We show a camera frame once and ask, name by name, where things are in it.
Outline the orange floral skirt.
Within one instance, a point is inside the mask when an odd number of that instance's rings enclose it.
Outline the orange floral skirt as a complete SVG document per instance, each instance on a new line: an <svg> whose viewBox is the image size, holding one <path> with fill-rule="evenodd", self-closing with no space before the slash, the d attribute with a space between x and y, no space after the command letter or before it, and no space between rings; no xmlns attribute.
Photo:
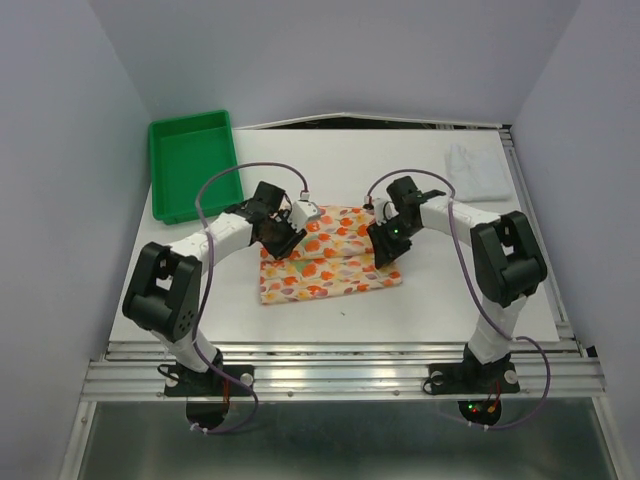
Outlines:
<svg viewBox="0 0 640 480"><path fill-rule="evenodd" d="M277 260L260 250L260 301L263 305L300 302L398 286L396 264L375 267L367 234L373 214L362 207L323 206L321 217L289 257Z"/></svg>

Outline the white skirt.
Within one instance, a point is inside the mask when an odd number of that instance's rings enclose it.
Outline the white skirt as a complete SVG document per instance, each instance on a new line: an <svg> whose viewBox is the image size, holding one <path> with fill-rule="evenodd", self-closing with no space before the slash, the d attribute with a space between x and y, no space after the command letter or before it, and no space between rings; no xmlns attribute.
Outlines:
<svg viewBox="0 0 640 480"><path fill-rule="evenodd" d="M468 150L453 144L445 155L445 168L459 201L494 202L511 198L500 158L491 149Z"/></svg>

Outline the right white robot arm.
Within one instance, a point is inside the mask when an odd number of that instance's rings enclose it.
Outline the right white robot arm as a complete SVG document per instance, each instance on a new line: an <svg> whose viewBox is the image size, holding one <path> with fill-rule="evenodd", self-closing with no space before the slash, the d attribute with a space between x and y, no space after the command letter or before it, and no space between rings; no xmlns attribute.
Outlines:
<svg viewBox="0 0 640 480"><path fill-rule="evenodd" d="M509 354L515 325L527 299L544 282L548 269L527 216L520 211L499 214L459 202L456 189L444 177L447 192L419 190L411 175L386 188L388 197L365 195L364 208L374 215L367 234L374 262L381 269L408 252L411 237L433 230L452 238L464 280L479 319L466 345L472 359L460 366L463 384L482 390L496 378L495 363Z"/></svg>

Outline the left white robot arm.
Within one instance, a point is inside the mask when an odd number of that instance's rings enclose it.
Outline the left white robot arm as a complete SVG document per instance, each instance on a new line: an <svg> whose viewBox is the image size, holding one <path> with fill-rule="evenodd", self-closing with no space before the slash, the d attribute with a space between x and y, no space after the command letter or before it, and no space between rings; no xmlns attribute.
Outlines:
<svg viewBox="0 0 640 480"><path fill-rule="evenodd" d="M123 299L123 315L159 339L188 369L199 393L222 382L220 352L199 329L201 302L208 298L214 267L259 243L274 259L288 257L320 215L303 193L285 208L286 192L264 181L247 200L234 204L212 223L173 243L147 243L140 251Z"/></svg>

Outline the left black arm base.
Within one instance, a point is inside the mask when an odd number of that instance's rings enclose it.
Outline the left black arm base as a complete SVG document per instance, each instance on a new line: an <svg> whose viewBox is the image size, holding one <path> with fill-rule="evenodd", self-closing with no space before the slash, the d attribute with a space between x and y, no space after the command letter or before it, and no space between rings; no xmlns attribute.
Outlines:
<svg viewBox="0 0 640 480"><path fill-rule="evenodd" d="M224 367L223 376L212 370L193 372L178 363L162 363L156 370L164 379L163 395L186 400L185 416L193 431L204 435L231 433L251 421L257 411L252 365ZM224 426L233 399L252 400L253 410L238 424Z"/></svg>

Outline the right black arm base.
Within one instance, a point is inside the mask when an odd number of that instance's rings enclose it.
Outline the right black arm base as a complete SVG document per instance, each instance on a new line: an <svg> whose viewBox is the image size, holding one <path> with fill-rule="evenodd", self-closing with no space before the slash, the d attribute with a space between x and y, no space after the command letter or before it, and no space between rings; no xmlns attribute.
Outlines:
<svg viewBox="0 0 640 480"><path fill-rule="evenodd" d="M520 392L518 376L510 361L479 365L471 361L430 364L421 387L431 396L459 396L458 408L463 419L482 427L498 423L504 394Z"/></svg>

